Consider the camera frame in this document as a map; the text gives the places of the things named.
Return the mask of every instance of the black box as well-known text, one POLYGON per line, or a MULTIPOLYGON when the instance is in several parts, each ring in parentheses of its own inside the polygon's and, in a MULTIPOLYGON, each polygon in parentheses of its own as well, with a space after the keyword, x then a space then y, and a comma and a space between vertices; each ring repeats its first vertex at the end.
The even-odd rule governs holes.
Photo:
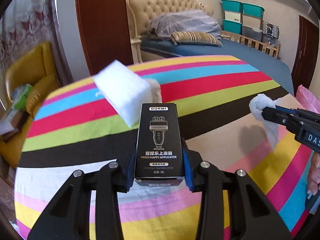
POLYGON ((134 177, 141 186, 177 186, 184 176, 176 104, 142 104, 134 177))

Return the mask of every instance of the brown door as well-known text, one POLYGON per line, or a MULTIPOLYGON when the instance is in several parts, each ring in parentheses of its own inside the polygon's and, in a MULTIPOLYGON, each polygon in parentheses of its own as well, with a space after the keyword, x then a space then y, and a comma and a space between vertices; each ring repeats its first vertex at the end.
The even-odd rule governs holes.
POLYGON ((301 15, 299 15, 299 22, 297 55, 291 73, 294 94, 300 85, 309 88, 319 49, 319 28, 301 15))
POLYGON ((76 0, 76 10, 91 75, 115 59, 133 64, 126 0, 76 0))

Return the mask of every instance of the headboard frame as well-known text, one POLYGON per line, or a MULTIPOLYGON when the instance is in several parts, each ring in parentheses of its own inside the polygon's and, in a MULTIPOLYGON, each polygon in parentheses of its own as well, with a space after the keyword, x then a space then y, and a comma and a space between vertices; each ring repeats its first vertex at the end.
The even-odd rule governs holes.
POLYGON ((162 13, 201 9, 209 16, 213 15, 212 7, 196 0, 128 0, 128 7, 133 15, 135 38, 145 36, 150 20, 162 13))

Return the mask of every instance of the striped tablecloth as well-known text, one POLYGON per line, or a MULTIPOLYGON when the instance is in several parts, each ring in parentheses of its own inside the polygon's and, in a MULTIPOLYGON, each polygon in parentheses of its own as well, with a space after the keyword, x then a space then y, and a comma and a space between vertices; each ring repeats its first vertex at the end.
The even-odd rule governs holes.
MULTIPOLYGON (((311 150, 279 127, 272 151, 262 124, 249 111, 257 93, 279 105, 301 107, 275 81, 232 56, 170 58, 129 67, 161 85, 163 102, 177 104, 181 136, 189 149, 219 169, 245 169, 271 200, 295 235, 308 213, 304 208, 311 150)), ((23 147, 15 181, 20 234, 27 238, 41 211, 76 169, 99 170, 134 152, 137 126, 130 129, 99 93, 92 78, 51 93, 35 117, 23 147)), ((140 187, 118 194, 124 238, 195 239, 201 193, 178 187, 140 187)), ((90 238, 95 239, 95 193, 90 238)), ((229 238, 225 203, 225 239, 229 238)))

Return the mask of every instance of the floral curtain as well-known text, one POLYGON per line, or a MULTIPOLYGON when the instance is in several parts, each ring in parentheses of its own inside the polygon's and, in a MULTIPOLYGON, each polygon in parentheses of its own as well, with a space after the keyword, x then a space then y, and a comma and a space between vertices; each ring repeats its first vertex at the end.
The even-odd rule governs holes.
MULTIPOLYGON (((44 41, 51 42, 61 84, 68 84, 69 70, 60 59, 52 15, 52 1, 13 0, 0 20, 0 75, 4 77, 10 65, 44 41)), ((6 98, 3 98, 2 94, 0 93, 0 98, 5 101, 6 98)))

